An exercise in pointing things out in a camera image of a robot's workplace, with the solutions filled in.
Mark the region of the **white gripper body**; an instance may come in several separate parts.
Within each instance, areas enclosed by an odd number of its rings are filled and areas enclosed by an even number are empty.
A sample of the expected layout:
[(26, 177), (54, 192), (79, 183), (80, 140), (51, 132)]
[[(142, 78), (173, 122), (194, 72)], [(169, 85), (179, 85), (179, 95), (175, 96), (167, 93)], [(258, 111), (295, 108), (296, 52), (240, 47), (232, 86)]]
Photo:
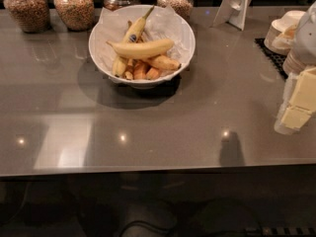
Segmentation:
[(316, 64), (316, 2), (300, 19), (291, 51), (300, 65)]

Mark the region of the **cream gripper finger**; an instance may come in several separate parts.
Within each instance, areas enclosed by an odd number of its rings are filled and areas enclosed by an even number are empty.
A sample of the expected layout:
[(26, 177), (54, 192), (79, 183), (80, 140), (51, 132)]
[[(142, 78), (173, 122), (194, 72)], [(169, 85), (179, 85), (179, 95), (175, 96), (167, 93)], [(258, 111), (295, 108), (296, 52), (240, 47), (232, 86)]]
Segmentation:
[(299, 74), (289, 103), (311, 113), (316, 112), (316, 67), (305, 69)]
[(304, 109), (282, 105), (276, 116), (274, 129), (280, 134), (294, 134), (305, 126), (311, 117), (312, 113)]

